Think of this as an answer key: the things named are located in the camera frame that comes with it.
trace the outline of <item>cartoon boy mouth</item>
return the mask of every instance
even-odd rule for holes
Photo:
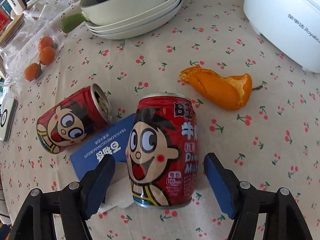
[[[143,180],[146,177],[146,174],[148,173],[149,167],[154,160],[154,156],[150,160],[146,161],[145,163],[141,163],[141,164],[135,163],[132,160],[131,156],[130,156],[130,159],[131,159],[133,176],[137,180]]]
[[[56,123],[55,127],[50,133],[51,139],[55,142],[66,141],[66,139],[62,138],[58,133],[58,123]]]

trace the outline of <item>plastic bag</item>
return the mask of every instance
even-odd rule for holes
[[[34,83],[54,62],[60,45],[49,25],[54,10],[55,7],[45,5],[41,13],[37,10],[24,12],[22,26],[0,47],[9,76],[6,82],[0,82],[0,86],[9,86],[14,82]]]

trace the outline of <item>blue gripper pad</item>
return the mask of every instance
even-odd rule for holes
[[[0,240],[7,239],[7,236],[9,235],[11,229],[9,226],[3,224],[0,228]]]
[[[234,201],[238,196],[238,190],[234,178],[228,176],[232,171],[224,169],[214,153],[205,156],[204,171],[221,211],[233,220],[237,212]]]
[[[98,212],[101,201],[106,195],[111,179],[115,173],[116,162],[112,155],[105,155],[93,171],[88,171],[80,184],[81,208],[85,220]]]

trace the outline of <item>changhong label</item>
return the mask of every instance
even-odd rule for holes
[[[317,42],[320,43],[320,38],[318,38],[316,35],[314,35],[309,28],[307,28],[305,25],[303,25],[300,21],[298,21],[296,18],[294,18],[291,14],[288,14],[288,18],[292,20],[294,23],[296,23],[302,30],[304,30],[310,37],[315,39]]]

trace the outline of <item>white bowl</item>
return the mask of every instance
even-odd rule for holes
[[[89,30],[94,31],[95,33],[98,34],[113,34],[113,33],[119,33],[119,32],[124,32],[127,30],[131,30],[133,28],[139,27],[141,25],[144,25],[148,22],[152,22],[158,18],[160,18],[163,15],[166,15],[168,12],[172,11],[174,8],[176,8],[178,6],[178,4],[180,3],[180,0],[176,0],[172,5],[168,6],[167,8],[149,16],[146,18],[143,18],[137,22],[133,22],[118,28],[114,28],[114,29],[110,29],[110,30],[106,30],[106,31],[96,31],[96,30],[92,30],[91,28],[89,28]]]
[[[97,30],[97,31],[106,31],[106,30],[109,30],[109,29],[114,29],[114,28],[117,28],[117,27],[121,27],[121,26],[130,24],[130,23],[139,21],[139,20],[141,20],[143,18],[149,17],[149,16],[155,14],[156,12],[167,8],[168,6],[173,4],[175,1],[176,0],[166,0],[162,4],[160,4],[160,5],[156,6],[156,7],[153,7],[152,9],[150,9],[148,11],[145,11],[143,13],[140,13],[138,15],[135,15],[133,17],[127,18],[125,20],[122,20],[122,21],[119,21],[119,22],[116,22],[116,23],[113,23],[113,24],[108,24],[108,25],[104,25],[104,26],[99,26],[99,25],[96,25],[96,24],[94,24],[92,22],[86,22],[85,24],[87,25],[87,27],[89,29]]]
[[[95,0],[81,0],[80,8],[87,20],[103,26],[148,11],[166,0],[107,0],[96,3]]]
[[[98,34],[93,32],[92,30],[89,30],[92,34],[103,38],[103,39],[108,39],[108,40],[122,40],[122,39],[128,39],[132,38],[135,36],[139,36],[142,34],[145,34],[147,32],[151,32],[152,30],[164,25],[166,22],[168,22],[170,19],[172,19],[177,12],[180,10],[182,6],[183,0],[180,1],[178,6],[174,8],[171,12],[167,13],[166,15],[163,15],[162,17],[149,22],[147,24],[141,25],[139,27],[133,28],[131,30],[127,30],[124,32],[119,32],[119,33],[113,33],[113,34]]]

